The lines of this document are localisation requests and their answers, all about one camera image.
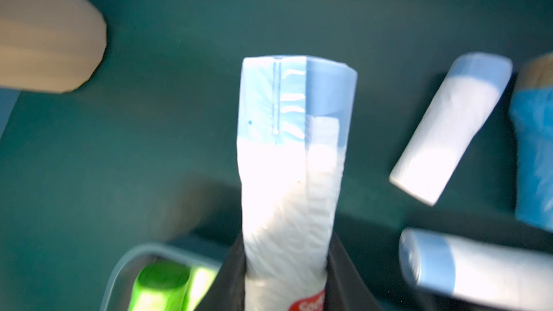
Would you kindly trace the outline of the blue trash bag roll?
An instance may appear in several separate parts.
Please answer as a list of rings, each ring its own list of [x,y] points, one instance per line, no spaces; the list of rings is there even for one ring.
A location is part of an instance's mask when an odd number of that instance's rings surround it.
[[[516,218],[552,232],[552,54],[526,63],[509,109],[517,140]]]

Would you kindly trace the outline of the dark teal storage box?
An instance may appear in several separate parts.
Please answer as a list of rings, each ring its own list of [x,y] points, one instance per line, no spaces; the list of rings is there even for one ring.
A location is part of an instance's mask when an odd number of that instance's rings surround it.
[[[184,266],[204,266],[218,270],[228,247],[197,236],[184,236],[168,243],[142,243],[126,252],[112,269],[100,310],[127,310],[132,286],[142,269],[158,260]]]

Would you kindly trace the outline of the green trash bag roll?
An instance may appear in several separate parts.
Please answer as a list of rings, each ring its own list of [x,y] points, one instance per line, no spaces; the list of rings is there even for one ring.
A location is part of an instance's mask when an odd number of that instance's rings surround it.
[[[217,274],[217,269],[204,266],[192,267],[187,292],[184,298],[183,311],[194,311],[197,308],[212,286]]]
[[[157,260],[145,266],[136,277],[129,310],[181,310],[190,280],[191,268]]]

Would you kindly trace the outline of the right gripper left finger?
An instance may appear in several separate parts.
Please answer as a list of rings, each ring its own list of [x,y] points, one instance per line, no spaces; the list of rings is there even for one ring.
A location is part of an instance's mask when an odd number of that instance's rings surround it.
[[[237,239],[223,262],[210,289],[197,305],[198,311],[243,311],[245,310],[246,253],[243,234]]]

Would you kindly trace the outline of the white trash bag roll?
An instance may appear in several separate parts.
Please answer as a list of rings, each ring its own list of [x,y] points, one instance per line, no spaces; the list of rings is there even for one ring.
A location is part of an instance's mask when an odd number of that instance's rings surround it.
[[[495,109],[512,73],[513,63],[505,56],[459,56],[391,171],[390,183],[434,206],[472,139]]]
[[[357,72],[312,56],[243,60],[237,130],[246,310],[322,310]]]

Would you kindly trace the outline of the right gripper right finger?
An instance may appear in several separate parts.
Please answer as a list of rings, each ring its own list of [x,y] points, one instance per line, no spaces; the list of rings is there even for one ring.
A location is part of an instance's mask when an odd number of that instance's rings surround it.
[[[324,310],[382,310],[373,293],[365,285],[336,233],[332,234],[329,246],[327,271]]]

